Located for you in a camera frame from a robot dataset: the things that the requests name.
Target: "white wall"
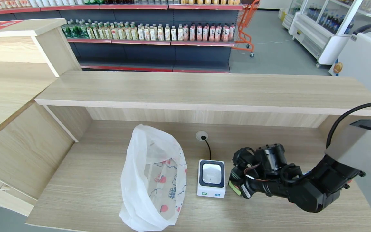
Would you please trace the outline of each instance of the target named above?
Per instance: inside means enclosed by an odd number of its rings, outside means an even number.
[[[280,9],[288,8],[291,0],[261,0],[259,9]]]

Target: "orange shopping cart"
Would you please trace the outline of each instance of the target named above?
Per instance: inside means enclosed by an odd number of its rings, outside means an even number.
[[[244,29],[250,25],[254,13],[259,7],[260,0],[254,0],[251,4],[243,4],[243,9],[239,11],[237,18],[238,37],[235,41],[236,46],[233,49],[250,51],[250,57],[254,57],[254,44],[252,37],[244,32]],[[247,44],[246,48],[238,47],[238,44]]]

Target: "wooden countertop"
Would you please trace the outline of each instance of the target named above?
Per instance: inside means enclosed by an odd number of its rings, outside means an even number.
[[[0,128],[55,80],[45,63],[0,62]]]
[[[1,29],[0,37],[38,36],[65,23],[65,19],[28,19]]]
[[[133,128],[139,122],[94,121],[53,175],[26,223],[72,231],[132,231],[118,216],[122,206],[120,176]],[[241,147],[281,143],[287,162],[303,172],[323,157],[325,145],[316,128],[144,123],[172,134],[187,161],[187,190],[175,226],[164,231],[191,232],[371,232],[371,208],[356,183],[320,213],[307,213],[287,199],[256,193],[249,200],[226,187],[225,198],[196,195],[200,159],[209,157],[197,131],[209,134],[212,159],[225,162]]]
[[[354,78],[309,75],[68,71],[38,104],[340,115],[371,102]],[[371,108],[354,115],[371,116]]]

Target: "red shelf edge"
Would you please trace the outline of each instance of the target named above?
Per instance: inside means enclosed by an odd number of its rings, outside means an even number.
[[[38,11],[40,11],[39,7],[21,7],[21,8],[0,9],[0,14],[20,13],[20,12],[38,12]]]
[[[173,69],[164,69],[164,68],[140,68],[140,67],[128,67],[120,66],[120,70],[124,71],[146,71],[146,72],[172,72]]]
[[[171,45],[171,41],[111,40],[113,44]]]
[[[41,11],[68,10],[68,9],[100,9],[100,5],[99,4],[93,4],[93,5],[73,5],[73,6],[47,6],[47,7],[41,7]]]
[[[168,9],[168,5],[101,4],[100,9]]]
[[[214,5],[214,4],[169,4],[169,9],[219,9],[219,10],[242,10],[243,5]]]
[[[68,38],[68,42],[71,43],[98,43],[98,44],[110,44],[111,40],[97,40],[97,39],[78,39],[78,38]]]
[[[80,65],[82,69],[109,69],[119,70],[119,67],[114,66],[102,66],[102,65]]]
[[[197,42],[197,41],[171,41],[177,46],[204,46],[204,47],[234,47],[235,42]]]
[[[173,72],[175,73],[230,73],[230,71],[228,72],[224,72],[224,71],[214,71],[214,70],[185,70],[185,69],[173,69]]]

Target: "white plastic bag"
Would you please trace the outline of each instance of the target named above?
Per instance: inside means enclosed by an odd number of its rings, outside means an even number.
[[[183,150],[172,135],[136,126],[121,174],[122,221],[139,232],[174,225],[186,194],[186,173]]]

